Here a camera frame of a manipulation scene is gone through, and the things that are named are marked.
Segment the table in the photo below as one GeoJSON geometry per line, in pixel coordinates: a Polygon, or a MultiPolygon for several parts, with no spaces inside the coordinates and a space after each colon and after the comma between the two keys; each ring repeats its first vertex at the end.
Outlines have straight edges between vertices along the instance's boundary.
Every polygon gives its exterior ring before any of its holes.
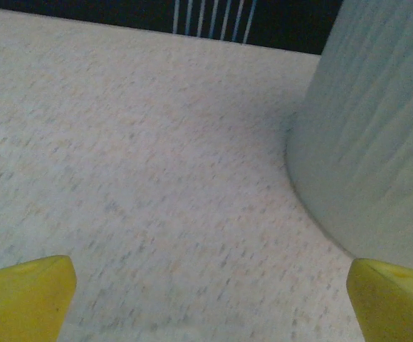
{"type": "Polygon", "coordinates": [[[59,341],[363,341],[284,167],[317,63],[0,11],[0,268],[70,255],[59,341]]]}

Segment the dark background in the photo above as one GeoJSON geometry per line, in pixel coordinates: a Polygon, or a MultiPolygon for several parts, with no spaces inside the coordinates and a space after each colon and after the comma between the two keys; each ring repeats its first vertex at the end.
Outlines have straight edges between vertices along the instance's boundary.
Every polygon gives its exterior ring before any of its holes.
{"type": "MultiPolygon", "coordinates": [[[[201,0],[193,1],[189,35],[197,34],[201,0]]],[[[117,26],[172,32],[175,0],[0,0],[0,8],[117,26]]],[[[180,0],[184,34],[188,0],[180,0]]],[[[202,36],[208,36],[214,0],[206,0],[202,36]]],[[[213,38],[219,39],[227,0],[219,0],[213,38]]],[[[320,54],[342,0],[257,0],[247,43],[320,54]]],[[[243,39],[252,0],[245,0],[237,42],[243,39]]],[[[231,41],[239,0],[232,0],[224,40],[231,41]]]]}

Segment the white vertical stripe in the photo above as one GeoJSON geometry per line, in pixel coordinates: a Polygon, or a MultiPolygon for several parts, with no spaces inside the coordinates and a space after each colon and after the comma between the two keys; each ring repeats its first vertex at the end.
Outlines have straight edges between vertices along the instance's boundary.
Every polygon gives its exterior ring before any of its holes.
{"type": "Polygon", "coordinates": [[[221,40],[224,40],[224,37],[226,35],[226,27],[227,27],[227,21],[229,20],[229,12],[230,12],[230,4],[232,0],[227,0],[227,7],[226,7],[226,13],[224,13],[224,21],[222,22],[222,30],[221,30],[221,40]]]}
{"type": "Polygon", "coordinates": [[[216,23],[216,14],[218,11],[219,0],[214,0],[213,13],[211,14],[211,23],[209,24],[208,38],[213,38],[214,24],[216,23]]]}
{"type": "Polygon", "coordinates": [[[175,0],[175,11],[173,13],[173,34],[177,34],[179,15],[179,0],[175,0]]]}
{"type": "Polygon", "coordinates": [[[240,0],[240,6],[238,8],[238,13],[235,18],[234,35],[232,36],[232,41],[236,40],[236,34],[238,33],[238,25],[240,24],[241,12],[243,11],[244,0],[240,0]]]}
{"type": "Polygon", "coordinates": [[[197,24],[197,37],[202,34],[202,26],[204,24],[205,0],[202,0],[200,5],[199,23],[197,24]]]}
{"type": "Polygon", "coordinates": [[[254,11],[256,10],[256,2],[257,0],[252,1],[251,13],[249,13],[248,23],[246,25],[246,31],[244,32],[243,44],[246,44],[246,42],[248,41],[249,30],[251,29],[252,17],[254,16],[254,11]]]}
{"type": "Polygon", "coordinates": [[[189,0],[189,1],[187,2],[186,27],[184,28],[184,34],[185,34],[186,36],[189,35],[189,30],[190,30],[190,28],[191,28],[192,2],[193,2],[193,0],[189,0]]]}

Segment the speckled countertop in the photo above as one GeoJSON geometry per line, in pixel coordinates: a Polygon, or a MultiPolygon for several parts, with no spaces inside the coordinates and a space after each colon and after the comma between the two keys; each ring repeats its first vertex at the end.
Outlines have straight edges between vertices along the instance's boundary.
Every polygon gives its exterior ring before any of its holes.
{"type": "Polygon", "coordinates": [[[317,62],[0,11],[0,268],[72,257],[59,341],[362,341],[284,169],[317,62]]]}

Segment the yellow object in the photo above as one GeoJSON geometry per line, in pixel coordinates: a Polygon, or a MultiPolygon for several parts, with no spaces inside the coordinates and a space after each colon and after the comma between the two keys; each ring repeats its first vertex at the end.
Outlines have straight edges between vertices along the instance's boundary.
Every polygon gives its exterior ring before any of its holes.
{"type": "Polygon", "coordinates": [[[413,342],[413,269],[356,259],[347,292],[367,342],[413,342]]]}
{"type": "Polygon", "coordinates": [[[68,256],[0,269],[0,342],[55,342],[75,285],[68,256]]]}

